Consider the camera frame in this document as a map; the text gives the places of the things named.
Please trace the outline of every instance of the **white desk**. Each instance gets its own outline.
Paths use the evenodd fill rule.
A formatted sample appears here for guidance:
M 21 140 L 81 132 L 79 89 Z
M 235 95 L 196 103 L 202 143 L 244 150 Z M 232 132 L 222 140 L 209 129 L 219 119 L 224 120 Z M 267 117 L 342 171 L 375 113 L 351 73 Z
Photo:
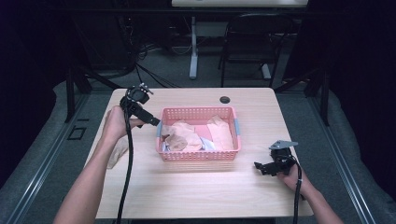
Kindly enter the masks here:
M 239 122 L 242 147 L 234 161 L 163 161 L 155 149 L 156 127 L 133 129 L 134 166 L 123 218 L 292 217 L 294 192 L 276 177 L 262 175 L 253 162 L 272 162 L 268 149 L 290 140 L 274 91 L 246 89 L 152 89 L 145 109 L 155 117 L 169 106 L 221 106 L 228 96 Z M 125 90 L 115 90 L 106 109 L 120 103 Z M 105 116 L 92 144 L 102 133 Z M 128 165 L 125 153 L 107 170 L 97 218 L 117 217 Z M 313 215 L 300 200 L 300 216 Z
M 308 0 L 172 0 L 172 7 L 306 7 Z M 196 22 L 191 20 L 190 79 L 196 79 L 198 50 L 196 46 Z

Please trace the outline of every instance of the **pink basket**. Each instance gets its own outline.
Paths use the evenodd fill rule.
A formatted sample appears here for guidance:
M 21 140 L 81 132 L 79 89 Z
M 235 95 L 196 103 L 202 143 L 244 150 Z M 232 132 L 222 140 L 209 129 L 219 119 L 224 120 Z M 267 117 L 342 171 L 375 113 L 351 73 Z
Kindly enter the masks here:
M 219 116 L 228 123 L 233 138 L 230 150 L 198 150 L 198 151 L 163 151 L 161 130 L 163 125 L 172 125 L 176 121 L 185 120 L 195 127 L 195 132 L 211 140 L 206 124 L 213 116 Z M 232 107 L 166 107 L 163 109 L 161 122 L 157 128 L 157 151 L 164 161 L 232 161 L 241 148 L 238 120 Z

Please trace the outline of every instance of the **black chair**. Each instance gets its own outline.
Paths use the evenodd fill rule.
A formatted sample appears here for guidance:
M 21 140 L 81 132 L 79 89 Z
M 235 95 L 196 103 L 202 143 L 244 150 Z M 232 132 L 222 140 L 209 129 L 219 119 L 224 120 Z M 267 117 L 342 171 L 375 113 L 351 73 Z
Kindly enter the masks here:
M 219 60 L 221 87 L 224 86 L 224 79 L 226 79 L 225 64 L 227 62 L 256 63 L 260 65 L 260 70 L 266 63 L 272 63 L 274 68 L 269 84 L 271 88 L 283 39 L 292 27 L 293 21 L 286 15 L 245 13 L 232 18 L 225 31 Z

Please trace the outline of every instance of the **person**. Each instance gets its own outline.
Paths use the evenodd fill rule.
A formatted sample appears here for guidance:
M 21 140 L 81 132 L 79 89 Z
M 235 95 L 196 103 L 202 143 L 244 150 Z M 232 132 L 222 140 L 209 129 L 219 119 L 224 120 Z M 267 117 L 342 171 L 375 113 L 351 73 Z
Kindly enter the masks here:
M 140 119 L 130 119 L 131 128 L 143 125 Z M 76 179 L 61 204 L 53 223 L 87 224 L 93 223 L 102 198 L 107 163 L 118 140 L 126 134 L 124 113 L 120 106 L 113 106 L 107 112 L 102 135 L 86 166 Z M 278 173 L 277 177 L 289 188 L 295 190 L 297 167 L 290 169 L 289 175 Z M 303 171 L 301 194 L 305 196 L 314 211 L 318 223 L 343 223 L 315 189 Z
M 289 175 L 284 175 L 283 172 L 277 173 L 277 178 L 283 181 L 290 189 L 296 190 L 296 183 L 298 180 L 298 167 L 294 164 L 290 168 Z M 318 224 L 338 224 L 344 223 L 337 214 L 334 213 L 330 205 L 327 203 L 323 195 L 314 187 L 309 181 L 304 170 L 302 170 L 302 184 L 300 193 L 308 201 L 314 212 L 315 219 Z
M 130 119 L 131 128 L 143 125 Z M 53 223 L 93 223 L 102 198 L 107 163 L 118 140 L 126 134 L 124 113 L 120 106 L 107 112 L 102 135 L 90 160 L 67 193 Z

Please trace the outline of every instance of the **beige cloth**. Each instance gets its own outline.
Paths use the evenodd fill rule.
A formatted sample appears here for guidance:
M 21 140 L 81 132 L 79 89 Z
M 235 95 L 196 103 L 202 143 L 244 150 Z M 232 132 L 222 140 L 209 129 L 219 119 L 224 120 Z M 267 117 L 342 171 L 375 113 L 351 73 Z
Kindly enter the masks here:
M 128 143 L 128 135 L 123 136 L 119 139 L 117 144 L 114 146 L 113 152 L 111 152 L 110 159 L 107 163 L 107 169 L 112 169 L 119 158 L 128 150 L 129 143 Z
M 202 148 L 201 138 L 195 133 L 194 126 L 185 120 L 179 120 L 173 125 L 163 125 L 161 136 L 171 151 L 196 151 Z
M 214 116 L 207 122 L 207 128 L 212 134 L 216 150 L 233 150 L 233 137 L 227 122 L 219 116 Z

